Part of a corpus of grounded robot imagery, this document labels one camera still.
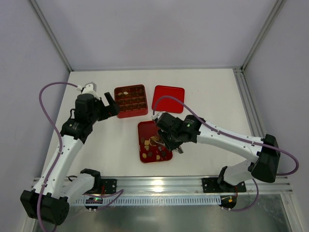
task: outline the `gray wall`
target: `gray wall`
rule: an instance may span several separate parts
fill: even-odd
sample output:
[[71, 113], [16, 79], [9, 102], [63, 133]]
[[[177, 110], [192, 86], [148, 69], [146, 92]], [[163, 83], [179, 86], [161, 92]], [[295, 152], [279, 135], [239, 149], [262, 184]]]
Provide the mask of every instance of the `gray wall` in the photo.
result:
[[275, 0], [37, 0], [74, 70], [242, 65]]
[[[288, 0], [246, 74], [267, 132], [300, 162], [290, 177], [309, 218], [309, 1]], [[293, 162], [283, 156], [281, 171]]]
[[[2, 0], [0, 15], [0, 228], [13, 232], [25, 219], [20, 194], [40, 175], [52, 135], [40, 89], [69, 73], [26, 0]], [[43, 101], [55, 119], [64, 88], [51, 88]]]

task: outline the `white table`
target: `white table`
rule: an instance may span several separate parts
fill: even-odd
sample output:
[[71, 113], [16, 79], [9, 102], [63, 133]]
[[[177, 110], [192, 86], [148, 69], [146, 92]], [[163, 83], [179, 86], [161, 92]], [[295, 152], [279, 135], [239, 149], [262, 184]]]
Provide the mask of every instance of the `white table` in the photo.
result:
[[[222, 167], [243, 161], [242, 157], [228, 151], [194, 143], [183, 144], [184, 153], [174, 152], [170, 161], [145, 164], [139, 157], [137, 124], [151, 120], [152, 99], [157, 85], [183, 87], [184, 102], [200, 117], [225, 129], [251, 134], [232, 69], [71, 72], [69, 82], [82, 86], [96, 83], [97, 93], [105, 104], [104, 92], [113, 96], [116, 87], [143, 84], [149, 113], [97, 122], [68, 175], [77, 175], [84, 168], [98, 170], [103, 176], [218, 175]], [[56, 121], [59, 129], [69, 118], [77, 95], [75, 88], [66, 88]], [[184, 109], [182, 114], [174, 115], [184, 119], [187, 114]], [[44, 170], [57, 144], [54, 133]]]

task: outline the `red tray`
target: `red tray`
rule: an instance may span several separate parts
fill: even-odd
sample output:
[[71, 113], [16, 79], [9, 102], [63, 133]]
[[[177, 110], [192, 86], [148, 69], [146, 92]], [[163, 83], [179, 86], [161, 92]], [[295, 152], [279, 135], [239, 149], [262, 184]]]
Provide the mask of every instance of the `red tray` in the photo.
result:
[[120, 106], [118, 118], [148, 114], [147, 98], [143, 85], [117, 87], [114, 99]]
[[[154, 93], [152, 109], [154, 109], [156, 101], [165, 95], [175, 97], [181, 102], [184, 101], [184, 88], [171, 87], [171, 86], [156, 86], [154, 92], [155, 93]], [[157, 105], [155, 110], [180, 114], [183, 112], [183, 105], [177, 103], [172, 99], [162, 99]]]
[[153, 121], [140, 122], [138, 124], [140, 160], [143, 163], [162, 162], [173, 158], [171, 151], [168, 151], [163, 145], [153, 142], [153, 140], [161, 142], [160, 136], [157, 133], [158, 130], [159, 128]]

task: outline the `robotic arm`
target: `robotic arm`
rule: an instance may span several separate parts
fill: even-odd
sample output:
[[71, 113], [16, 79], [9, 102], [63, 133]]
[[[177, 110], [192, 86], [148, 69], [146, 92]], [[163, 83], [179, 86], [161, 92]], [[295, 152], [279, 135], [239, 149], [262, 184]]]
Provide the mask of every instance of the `robotic arm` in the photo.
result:
[[[203, 125], [195, 116], [188, 115], [184, 121], [173, 117], [169, 113], [159, 113], [153, 116], [157, 127], [160, 128], [158, 134], [162, 138], [165, 147], [172, 151], [183, 152], [181, 145], [187, 142], [209, 144], [236, 153], [246, 159], [235, 166], [225, 166], [222, 168], [218, 184], [223, 191], [230, 191], [238, 183], [256, 178], [258, 180], [273, 183], [276, 179], [280, 153], [267, 148], [254, 145], [254, 142], [278, 147], [276, 138], [266, 135], [265, 138], [245, 136], [222, 128], [209, 122], [211, 128]], [[228, 133], [238, 138], [252, 141], [252, 144], [224, 136]]]
[[[78, 90], [81, 91], [81, 94], [77, 96], [75, 109], [72, 109], [74, 110], [74, 118], [71, 118], [71, 115], [63, 124], [60, 132], [63, 148], [56, 165], [54, 165], [54, 161], [59, 154], [59, 145], [32, 191], [25, 190], [20, 197], [28, 216], [37, 219], [36, 207], [39, 194], [42, 185], [45, 185], [41, 201], [41, 218], [55, 225], [62, 224], [66, 219], [71, 203], [85, 192], [97, 192], [101, 188], [100, 172], [91, 169], [82, 170], [73, 182], [65, 187], [63, 185], [70, 166], [92, 132], [93, 125], [97, 121], [108, 119], [119, 113], [119, 106], [110, 93], [104, 94], [109, 105], [103, 104], [102, 99], [96, 93], [94, 83], [78, 87]], [[50, 170], [51, 173], [45, 184], [44, 179]]]

